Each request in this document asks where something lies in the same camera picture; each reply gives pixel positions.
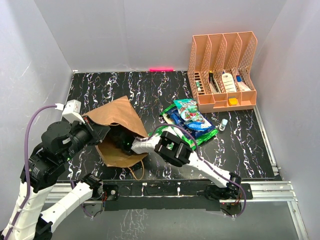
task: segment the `yellow sponge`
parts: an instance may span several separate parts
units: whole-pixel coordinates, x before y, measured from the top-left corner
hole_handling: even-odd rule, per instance
[[[238,99],[236,99],[235,97],[230,97],[228,98],[228,103],[230,106],[235,106],[238,104]]]

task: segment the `blue snack bag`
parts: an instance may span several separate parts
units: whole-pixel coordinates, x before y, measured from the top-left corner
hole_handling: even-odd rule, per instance
[[[170,118],[174,121],[174,123],[176,125],[178,125],[179,127],[182,127],[183,129],[185,129],[194,138],[198,138],[198,137],[200,137],[200,136],[202,136],[202,135],[204,135],[206,133],[209,133],[213,129],[215,129],[214,126],[212,126],[212,128],[210,128],[210,129],[203,130],[203,131],[197,131],[197,130],[194,130],[192,128],[189,128],[186,125],[186,122],[181,118],[176,106],[174,106],[173,108],[169,109],[166,112],[166,114],[168,114],[170,116]]]
[[[179,115],[185,121],[185,125],[192,130],[206,133],[215,127],[205,119],[198,111],[197,102],[193,99],[174,100]]]

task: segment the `white wall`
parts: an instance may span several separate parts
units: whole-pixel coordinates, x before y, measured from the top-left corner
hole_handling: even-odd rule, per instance
[[[186,70],[192,35],[254,31],[259,47],[286,0],[35,0],[80,72]]]
[[[24,137],[31,115],[65,102],[72,71],[32,0],[0,0],[0,230],[18,197]],[[61,113],[45,110],[31,128],[30,148]]]
[[[288,1],[252,67],[266,132],[311,240],[320,235],[319,26],[318,0]]]

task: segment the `green snack bag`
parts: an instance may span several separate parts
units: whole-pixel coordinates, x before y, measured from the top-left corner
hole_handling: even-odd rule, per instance
[[[160,113],[160,116],[162,116],[165,120],[165,122],[167,124],[175,124],[174,121],[170,118],[170,116],[166,113],[168,112],[170,109],[174,108],[176,105],[175,104],[171,104],[169,107],[167,107],[163,112]],[[160,135],[162,134],[162,132],[164,131],[163,129],[167,128],[167,126],[163,126],[160,127],[156,130],[156,133],[159,133]],[[191,139],[188,139],[180,129],[176,128],[176,127],[172,127],[173,131],[176,133],[176,135],[178,137],[180,137],[182,140],[186,141],[190,147],[195,150],[196,149],[196,145],[194,144],[194,142]],[[198,144],[198,146],[200,146],[201,144],[209,141],[210,139],[212,139],[215,135],[218,134],[218,130],[215,128],[210,132],[207,132],[197,138],[195,138],[196,143]]]

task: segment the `black marble surface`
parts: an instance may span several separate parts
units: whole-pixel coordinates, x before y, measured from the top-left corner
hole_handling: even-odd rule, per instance
[[[81,114],[127,95],[144,123],[146,131],[164,123],[159,113],[175,99],[192,98],[186,71],[174,72],[102,72],[77,73],[73,76],[68,100],[81,101]],[[216,166],[242,178],[270,179],[274,173],[253,110],[204,114],[215,126],[222,119],[228,124],[223,132],[201,146],[202,155]],[[165,163],[157,154],[144,160],[144,179],[201,179],[188,167],[177,168]],[[77,180],[93,173],[103,180],[132,180],[128,168],[107,167],[95,147],[86,147],[67,166],[60,181]],[[132,167],[137,178],[142,165]]]

